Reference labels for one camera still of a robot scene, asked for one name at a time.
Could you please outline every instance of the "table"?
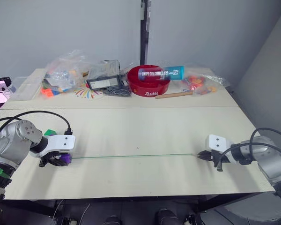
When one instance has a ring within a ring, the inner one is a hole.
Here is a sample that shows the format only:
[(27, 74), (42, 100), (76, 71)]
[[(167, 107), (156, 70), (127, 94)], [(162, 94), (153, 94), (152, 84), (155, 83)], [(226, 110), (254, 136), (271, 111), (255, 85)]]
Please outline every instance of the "table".
[[(37, 69), (33, 75), (43, 72)], [(242, 194), (274, 190), (256, 163), (224, 164), (224, 172), (217, 172), (211, 162), (195, 157), (204, 150), (208, 134), (237, 143), (249, 139), (254, 130), (226, 90), (200, 97), (153, 99), (133, 95), (94, 101), (72, 98), (69, 94), (43, 99), (37, 94), (31, 101), (8, 101), (0, 109), (0, 118), (32, 109), (50, 110), (68, 119), (77, 138), (74, 149), (77, 159), (67, 167), (40, 168), (39, 159), (26, 157), (6, 188), (6, 199)], [(35, 113), (23, 119), (30, 120), (43, 132), (53, 129), (62, 134), (66, 129), (64, 121), (52, 115)], [(118, 157), (95, 157), (111, 153)], [(130, 156), (163, 153), (179, 155)]]

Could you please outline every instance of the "wooden stick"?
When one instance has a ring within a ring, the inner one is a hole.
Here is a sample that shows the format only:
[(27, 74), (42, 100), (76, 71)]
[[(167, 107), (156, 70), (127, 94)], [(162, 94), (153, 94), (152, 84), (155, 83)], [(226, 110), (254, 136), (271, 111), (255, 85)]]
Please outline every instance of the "wooden stick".
[(184, 95), (192, 95), (192, 91), (185, 91), (185, 92), (165, 94), (165, 95), (156, 95), (155, 98), (171, 98), (171, 97), (178, 97)]

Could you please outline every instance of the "green line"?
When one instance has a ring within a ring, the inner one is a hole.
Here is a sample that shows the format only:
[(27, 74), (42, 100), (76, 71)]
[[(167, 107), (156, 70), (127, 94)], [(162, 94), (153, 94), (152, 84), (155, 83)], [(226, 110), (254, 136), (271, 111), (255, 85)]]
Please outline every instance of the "green line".
[(195, 156), (195, 155), (192, 154), (192, 153), (183, 153), (183, 154), (165, 154), (165, 155), (91, 156), (91, 157), (74, 157), (72, 159), (79, 159), (79, 158), (148, 157), (148, 156)]

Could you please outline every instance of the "purple object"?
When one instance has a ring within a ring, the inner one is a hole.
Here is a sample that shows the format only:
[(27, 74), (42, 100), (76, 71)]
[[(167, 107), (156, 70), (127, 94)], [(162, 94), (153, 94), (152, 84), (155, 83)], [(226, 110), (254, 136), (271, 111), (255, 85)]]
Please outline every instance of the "purple object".
[(71, 163), (72, 162), (72, 156), (69, 153), (62, 154), (60, 156), (60, 160), (64, 161), (65, 163)]

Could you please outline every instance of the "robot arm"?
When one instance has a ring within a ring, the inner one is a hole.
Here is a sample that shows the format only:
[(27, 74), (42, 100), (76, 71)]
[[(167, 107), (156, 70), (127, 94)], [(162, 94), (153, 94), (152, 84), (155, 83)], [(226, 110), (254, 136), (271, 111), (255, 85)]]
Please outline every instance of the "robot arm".
[[(264, 136), (254, 137), (253, 142), (275, 146), (269, 138)], [(248, 165), (252, 161), (257, 161), (260, 170), (281, 198), (281, 153), (267, 146), (253, 145), (251, 155), (249, 145), (244, 144), (249, 144), (249, 141), (234, 144), (226, 138), (209, 135), (206, 139), (207, 150), (200, 152), (198, 158), (213, 161), (215, 167), (220, 172), (223, 171), (223, 163)], [(235, 148), (220, 159), (222, 153), (230, 147)]]
[(0, 200), (11, 176), (26, 158), (31, 155), (41, 158), (40, 167), (51, 163), (65, 166), (70, 161), (69, 152), (74, 148), (75, 136), (43, 136), (28, 120), (8, 124), (0, 133)]

